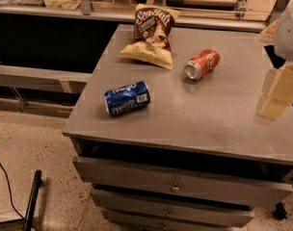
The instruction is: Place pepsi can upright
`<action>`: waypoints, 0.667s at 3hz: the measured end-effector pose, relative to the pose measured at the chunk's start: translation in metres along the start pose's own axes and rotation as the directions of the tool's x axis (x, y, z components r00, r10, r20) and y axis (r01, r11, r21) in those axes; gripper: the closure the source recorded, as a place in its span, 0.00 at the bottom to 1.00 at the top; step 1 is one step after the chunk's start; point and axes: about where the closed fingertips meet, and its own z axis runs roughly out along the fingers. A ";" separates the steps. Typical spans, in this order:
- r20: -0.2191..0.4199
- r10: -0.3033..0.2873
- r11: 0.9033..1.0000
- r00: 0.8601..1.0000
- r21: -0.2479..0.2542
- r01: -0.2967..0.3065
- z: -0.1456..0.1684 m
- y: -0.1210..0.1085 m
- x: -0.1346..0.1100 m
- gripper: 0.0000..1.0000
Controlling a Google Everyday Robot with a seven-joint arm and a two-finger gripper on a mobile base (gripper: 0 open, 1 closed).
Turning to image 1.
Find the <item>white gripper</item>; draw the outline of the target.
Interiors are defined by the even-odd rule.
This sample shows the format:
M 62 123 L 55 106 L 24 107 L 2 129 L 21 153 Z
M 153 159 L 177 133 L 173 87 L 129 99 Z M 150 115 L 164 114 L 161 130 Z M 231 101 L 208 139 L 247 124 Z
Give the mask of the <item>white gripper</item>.
M 293 61 L 293 2 L 281 14 L 262 30 L 254 41 L 263 46 L 273 45 L 275 53 L 287 61 Z M 264 80 L 262 96 L 256 113 L 258 116 L 275 121 L 293 103 L 293 62 L 270 70 Z

